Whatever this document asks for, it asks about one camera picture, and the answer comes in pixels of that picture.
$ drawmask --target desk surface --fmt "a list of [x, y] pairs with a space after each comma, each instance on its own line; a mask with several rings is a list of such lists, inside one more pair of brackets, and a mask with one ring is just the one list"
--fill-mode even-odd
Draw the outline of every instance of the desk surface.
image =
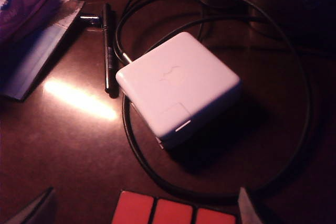
[[[120, 16], [127, 0], [86, 2], [85, 13], [100, 14], [109, 2]], [[199, 11], [191, 0], [164, 0], [138, 11], [122, 34], [126, 52], [135, 59]], [[188, 31], [196, 35], [197, 27]], [[135, 135], [149, 163], [170, 182], [221, 193], [258, 187], [298, 144], [306, 106], [298, 66], [275, 50], [281, 44], [237, 21], [205, 26], [204, 45], [242, 78], [241, 99], [173, 152], [159, 148], [132, 110]], [[334, 223], [336, 62], [311, 53], [301, 59], [313, 93], [309, 143], [302, 164], [261, 201], [283, 223]], [[103, 80], [102, 32], [76, 23], [24, 102], [0, 98], [0, 221], [49, 186], [56, 190], [55, 223], [110, 223], [121, 189], [180, 200], [140, 167], [123, 130], [121, 94], [109, 98]], [[207, 206], [238, 213], [236, 205]]]

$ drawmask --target pen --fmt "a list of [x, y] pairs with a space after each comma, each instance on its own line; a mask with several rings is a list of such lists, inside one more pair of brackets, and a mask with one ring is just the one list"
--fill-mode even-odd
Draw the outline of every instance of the pen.
[[111, 10], [109, 4], [103, 5], [102, 11], [102, 30], [104, 36], [104, 47], [105, 47], [105, 91], [112, 98], [118, 97], [119, 88], [118, 83], [115, 79], [115, 75], [118, 71], [118, 62], [115, 57], [111, 40], [111, 34], [114, 32], [115, 27], [115, 12]]

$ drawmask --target red tile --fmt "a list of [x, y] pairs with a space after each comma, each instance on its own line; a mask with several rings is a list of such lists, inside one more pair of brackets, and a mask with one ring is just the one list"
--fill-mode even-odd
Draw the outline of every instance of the red tile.
[[235, 224], [236, 217], [223, 212], [199, 208], [195, 224]]
[[159, 199], [152, 224], [191, 224], [192, 206]]
[[148, 224], [153, 202], [151, 196], [123, 191], [112, 224]]

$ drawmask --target book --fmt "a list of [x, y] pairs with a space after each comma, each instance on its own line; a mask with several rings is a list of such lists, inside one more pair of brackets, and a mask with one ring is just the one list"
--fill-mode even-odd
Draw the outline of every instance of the book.
[[[42, 8], [14, 35], [15, 42], [1, 50], [0, 94], [23, 100], [38, 74], [61, 42], [84, 5], [78, 0], [47, 0]], [[41, 19], [53, 17], [29, 34]]]

